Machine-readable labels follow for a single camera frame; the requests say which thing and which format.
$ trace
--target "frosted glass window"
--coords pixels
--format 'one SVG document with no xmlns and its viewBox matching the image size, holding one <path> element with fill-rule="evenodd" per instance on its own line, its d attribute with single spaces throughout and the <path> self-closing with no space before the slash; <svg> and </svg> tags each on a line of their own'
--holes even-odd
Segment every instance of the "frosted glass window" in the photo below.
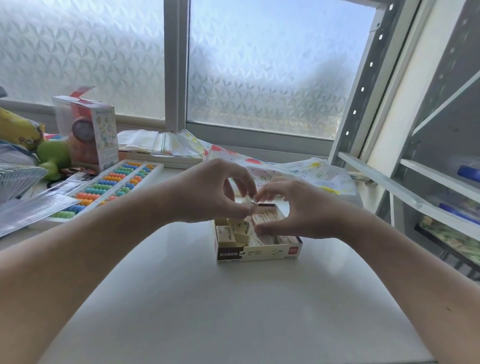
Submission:
<svg viewBox="0 0 480 364">
<path fill-rule="evenodd" d="M 165 118 L 162 0 L 0 0 L 0 85 L 51 105 L 77 85 L 117 114 Z"/>
<path fill-rule="evenodd" d="M 375 8 L 192 0 L 187 119 L 335 137 Z"/>
</svg>

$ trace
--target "table surface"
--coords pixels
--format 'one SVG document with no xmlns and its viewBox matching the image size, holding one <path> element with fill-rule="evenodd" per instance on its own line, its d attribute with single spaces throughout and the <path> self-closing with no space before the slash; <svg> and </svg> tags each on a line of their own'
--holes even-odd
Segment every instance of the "table surface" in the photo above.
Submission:
<svg viewBox="0 0 480 364">
<path fill-rule="evenodd" d="M 165 169 L 159 180 L 180 170 Z M 288 204 L 278 202 L 288 213 Z M 35 234 L 23 230 L 0 247 Z M 428 363 L 368 265 L 336 239 L 295 260 L 218 265 L 211 223 L 174 223 L 137 246 L 40 364 Z"/>
</svg>

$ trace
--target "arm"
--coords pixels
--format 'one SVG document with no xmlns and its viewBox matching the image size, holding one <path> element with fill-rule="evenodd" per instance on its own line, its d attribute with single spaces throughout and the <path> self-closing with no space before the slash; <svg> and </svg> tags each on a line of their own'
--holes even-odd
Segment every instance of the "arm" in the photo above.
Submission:
<svg viewBox="0 0 480 364">
<path fill-rule="evenodd" d="M 251 214 L 253 206 L 233 202 L 228 177 L 243 195 L 256 194 L 245 168 L 212 160 L 0 252 L 1 362 L 36 363 L 107 274 L 160 227 Z"/>
<path fill-rule="evenodd" d="M 375 271 L 440 364 L 480 358 L 480 287 L 364 209 L 300 181 L 265 185 L 257 200 L 280 195 L 290 214 L 257 233 L 339 238 Z"/>
</svg>

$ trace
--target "barcode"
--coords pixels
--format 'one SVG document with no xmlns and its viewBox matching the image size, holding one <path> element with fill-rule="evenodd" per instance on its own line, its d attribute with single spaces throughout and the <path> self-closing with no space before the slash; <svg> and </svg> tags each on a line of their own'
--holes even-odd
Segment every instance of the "barcode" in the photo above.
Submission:
<svg viewBox="0 0 480 364">
<path fill-rule="evenodd" d="M 107 168 L 110 168 L 111 166 L 113 166 L 115 164 L 115 161 L 111 161 L 109 163 L 105 163 L 103 166 L 102 166 L 102 170 L 106 170 Z"/>
</svg>

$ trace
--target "yellow bag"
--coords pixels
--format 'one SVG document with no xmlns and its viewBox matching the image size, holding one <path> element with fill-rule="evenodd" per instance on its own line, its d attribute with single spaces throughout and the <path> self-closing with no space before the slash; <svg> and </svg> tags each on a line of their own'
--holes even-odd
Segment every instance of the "yellow bag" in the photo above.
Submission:
<svg viewBox="0 0 480 364">
<path fill-rule="evenodd" d="M 45 125 L 0 108 L 0 140 L 35 150 L 43 142 Z"/>
</svg>

